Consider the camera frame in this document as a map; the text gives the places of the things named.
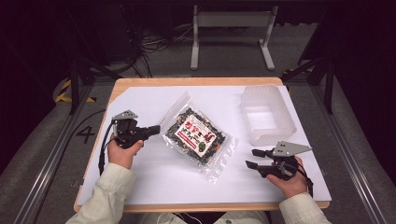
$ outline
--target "seaweed snack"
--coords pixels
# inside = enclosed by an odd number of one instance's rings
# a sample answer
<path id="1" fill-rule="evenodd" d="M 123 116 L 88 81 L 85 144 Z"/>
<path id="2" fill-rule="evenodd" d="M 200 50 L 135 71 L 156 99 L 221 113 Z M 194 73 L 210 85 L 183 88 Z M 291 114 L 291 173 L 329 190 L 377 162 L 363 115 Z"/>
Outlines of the seaweed snack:
<path id="1" fill-rule="evenodd" d="M 200 168 L 209 182 L 216 183 L 233 155 L 236 140 L 192 105 L 184 93 L 162 118 L 166 144 L 177 149 Z"/>

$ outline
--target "person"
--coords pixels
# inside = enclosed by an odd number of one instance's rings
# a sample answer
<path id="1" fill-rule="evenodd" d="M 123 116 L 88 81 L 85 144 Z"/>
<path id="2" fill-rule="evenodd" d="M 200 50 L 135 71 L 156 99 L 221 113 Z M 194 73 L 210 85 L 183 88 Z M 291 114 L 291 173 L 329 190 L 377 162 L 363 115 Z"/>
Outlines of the person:
<path id="1" fill-rule="evenodd" d="M 127 149 L 119 147 L 116 141 L 110 141 L 107 147 L 109 164 L 96 181 L 92 196 L 85 202 L 78 213 L 66 223 L 118 223 L 122 217 L 124 201 L 131 193 L 136 174 L 130 169 L 134 155 L 143 146 L 143 141 L 136 142 Z M 289 223 L 330 223 L 307 192 L 305 178 L 297 172 L 288 181 L 274 175 L 266 177 L 282 190 L 285 201 L 279 207 L 283 218 Z M 185 224 L 179 216 L 172 213 L 143 214 L 139 224 Z M 261 211 L 227 212 L 215 224 L 267 224 L 268 219 Z"/>

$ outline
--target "tripod leg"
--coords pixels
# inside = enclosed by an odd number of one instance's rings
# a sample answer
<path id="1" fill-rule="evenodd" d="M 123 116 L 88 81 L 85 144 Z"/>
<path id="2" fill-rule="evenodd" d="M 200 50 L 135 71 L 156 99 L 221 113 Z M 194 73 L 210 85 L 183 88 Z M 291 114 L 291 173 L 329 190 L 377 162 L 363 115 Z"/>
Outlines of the tripod leg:
<path id="1" fill-rule="evenodd" d="M 70 115 L 73 115 L 78 107 L 78 71 L 76 67 L 76 60 L 70 63 L 70 79 L 72 86 L 72 108 L 70 109 Z"/>
<path id="2" fill-rule="evenodd" d="M 326 87 L 324 92 L 324 104 L 329 114 L 332 114 L 332 84 L 334 78 L 334 64 L 329 62 L 329 71 L 326 76 Z"/>
<path id="3" fill-rule="evenodd" d="M 299 67 L 297 67 L 296 69 L 294 69 L 293 71 L 283 75 L 280 79 L 282 81 L 287 81 L 292 77 L 295 77 L 297 75 L 299 75 L 300 73 L 302 73 L 303 71 L 305 71 L 306 69 L 316 65 L 317 63 L 320 63 L 323 60 L 323 58 L 318 58 L 312 61 L 309 61 L 308 63 L 305 63 Z"/>
<path id="4" fill-rule="evenodd" d="M 307 78 L 308 84 L 310 86 L 317 86 L 328 71 L 329 71 L 329 60 L 323 59 L 322 61 L 318 62 L 315 65 L 311 74 L 309 74 Z"/>
<path id="5" fill-rule="evenodd" d="M 97 70 L 99 70 L 100 72 L 102 72 L 103 74 L 107 75 L 108 77 L 112 77 L 114 79 L 122 78 L 122 76 L 120 76 L 120 75 L 108 70 L 107 68 L 105 68 L 105 67 L 103 67 L 103 66 L 101 66 L 99 64 L 96 64 L 96 63 L 92 62 L 91 60 L 88 60 L 88 59 L 82 58 L 82 57 L 79 58 L 79 60 L 81 61 L 82 66 L 86 66 L 88 70 L 89 70 L 89 67 L 94 67 Z"/>

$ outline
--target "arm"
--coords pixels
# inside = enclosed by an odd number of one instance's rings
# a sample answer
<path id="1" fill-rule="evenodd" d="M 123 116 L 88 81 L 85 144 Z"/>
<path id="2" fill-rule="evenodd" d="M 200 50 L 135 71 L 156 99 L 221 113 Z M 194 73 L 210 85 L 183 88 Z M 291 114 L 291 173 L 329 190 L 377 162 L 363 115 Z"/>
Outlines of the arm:
<path id="1" fill-rule="evenodd" d="M 138 141 L 128 149 L 117 146 L 115 141 L 108 144 L 109 164 L 96 181 L 92 196 L 66 223 L 117 223 L 120 221 L 124 201 L 131 193 L 136 179 L 136 175 L 130 171 L 133 157 L 142 146 L 143 141 Z"/>
<path id="2" fill-rule="evenodd" d="M 303 166 L 301 159 L 298 157 L 296 159 Z M 268 175 L 267 179 L 280 188 L 285 195 L 286 200 L 279 207 L 287 224 L 330 223 L 311 195 L 307 193 L 305 178 L 299 172 L 288 181 L 279 179 L 274 175 Z"/>

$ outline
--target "sleeve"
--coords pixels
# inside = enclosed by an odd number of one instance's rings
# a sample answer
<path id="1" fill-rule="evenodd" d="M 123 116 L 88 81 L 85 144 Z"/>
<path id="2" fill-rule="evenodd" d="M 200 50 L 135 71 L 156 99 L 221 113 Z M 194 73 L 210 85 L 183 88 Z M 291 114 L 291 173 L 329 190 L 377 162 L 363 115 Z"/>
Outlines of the sleeve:
<path id="1" fill-rule="evenodd" d="M 280 211 L 287 224 L 330 223 L 308 193 L 301 193 L 283 201 Z"/>
<path id="2" fill-rule="evenodd" d="M 92 196 L 66 223 L 118 223 L 135 179 L 130 170 L 109 163 L 96 181 Z"/>

